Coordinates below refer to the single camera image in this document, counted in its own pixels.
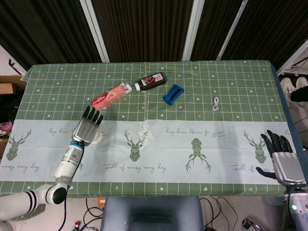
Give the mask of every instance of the robot finger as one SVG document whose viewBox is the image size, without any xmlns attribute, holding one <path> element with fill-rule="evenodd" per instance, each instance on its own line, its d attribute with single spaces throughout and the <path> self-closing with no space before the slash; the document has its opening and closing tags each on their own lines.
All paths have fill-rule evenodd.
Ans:
<svg viewBox="0 0 308 231">
<path fill-rule="evenodd" d="M 272 133 L 270 130 L 267 130 L 270 139 L 271 139 L 271 143 L 272 143 L 272 147 L 273 147 L 273 152 L 282 152 L 282 148 L 279 142 L 279 136 L 275 133 Z"/>
<path fill-rule="evenodd" d="M 99 111 L 96 111 L 96 113 L 95 113 L 95 115 L 94 115 L 94 117 L 93 117 L 93 119 L 92 119 L 92 122 L 95 123 L 99 115 L 100 115 L 100 112 L 99 112 Z"/>
<path fill-rule="evenodd" d="M 82 117 L 87 118 L 89 111 L 90 111 L 90 106 L 87 106 L 87 109 L 85 110 L 85 113 L 83 114 Z"/>
<path fill-rule="evenodd" d="M 89 120 L 92 120 L 92 117 L 93 117 L 94 113 L 95 113 L 95 108 L 92 108 L 92 110 L 91 110 L 91 112 L 90 112 L 90 114 L 88 116 Z"/>
<path fill-rule="evenodd" d="M 261 134 L 261 137 L 263 138 L 263 140 L 266 144 L 266 147 L 268 148 L 269 155 L 272 158 L 272 153 L 274 152 L 274 148 L 273 148 L 272 143 L 270 142 L 269 138 L 266 135 Z"/>
<path fill-rule="evenodd" d="M 101 115 L 101 116 L 98 118 L 98 120 L 97 120 L 96 124 L 100 125 L 100 124 L 101 124 L 101 122 L 102 122 L 102 120 L 103 120 L 103 118 L 104 118 L 104 116 L 103 116 L 103 115 Z"/>
<path fill-rule="evenodd" d="M 258 173 L 260 173 L 264 177 L 272 178 L 274 180 L 277 180 L 276 174 L 274 172 L 265 172 L 260 167 L 256 167 L 256 170 Z"/>
<path fill-rule="evenodd" d="M 283 146 L 283 151 L 284 152 L 288 152 L 288 153 L 292 153 L 292 147 L 290 145 L 290 142 L 288 141 L 287 138 L 285 138 L 284 136 L 280 136 L 280 138 L 282 139 L 282 146 Z"/>
</svg>

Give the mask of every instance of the dark bottle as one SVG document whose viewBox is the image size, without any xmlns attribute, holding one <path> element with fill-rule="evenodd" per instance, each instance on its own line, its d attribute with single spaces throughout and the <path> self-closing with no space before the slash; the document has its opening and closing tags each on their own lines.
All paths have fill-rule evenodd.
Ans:
<svg viewBox="0 0 308 231">
<path fill-rule="evenodd" d="M 138 83 L 135 83 L 135 88 L 136 90 L 148 90 L 148 89 L 155 88 L 165 83 L 166 83 L 166 79 L 163 76 L 163 74 L 160 72 L 155 75 L 140 79 Z"/>
</svg>

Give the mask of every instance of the colgate toothpaste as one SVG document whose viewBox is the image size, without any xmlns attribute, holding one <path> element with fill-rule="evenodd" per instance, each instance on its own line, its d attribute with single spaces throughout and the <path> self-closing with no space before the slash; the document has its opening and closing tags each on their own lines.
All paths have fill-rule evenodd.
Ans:
<svg viewBox="0 0 308 231">
<path fill-rule="evenodd" d="M 92 105 L 96 110 L 100 111 L 131 91 L 132 87 L 128 83 L 121 83 L 119 86 L 93 100 Z"/>
</svg>

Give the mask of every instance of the blue stapler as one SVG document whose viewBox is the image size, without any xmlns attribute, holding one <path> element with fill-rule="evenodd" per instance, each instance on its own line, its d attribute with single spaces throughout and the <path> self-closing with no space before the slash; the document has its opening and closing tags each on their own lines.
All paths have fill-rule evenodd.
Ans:
<svg viewBox="0 0 308 231">
<path fill-rule="evenodd" d="M 184 92 L 184 89 L 181 88 L 178 85 L 173 85 L 171 91 L 169 92 L 168 95 L 165 95 L 163 97 L 163 100 L 165 101 L 165 103 L 172 105 L 173 102 Z"/>
</svg>

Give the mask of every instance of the chair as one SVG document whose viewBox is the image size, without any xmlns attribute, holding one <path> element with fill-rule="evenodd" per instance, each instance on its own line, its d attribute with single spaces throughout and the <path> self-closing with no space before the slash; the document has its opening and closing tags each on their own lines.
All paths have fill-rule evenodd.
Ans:
<svg viewBox="0 0 308 231">
<path fill-rule="evenodd" d="M 198 196 L 109 197 L 101 231 L 203 231 Z"/>
</svg>

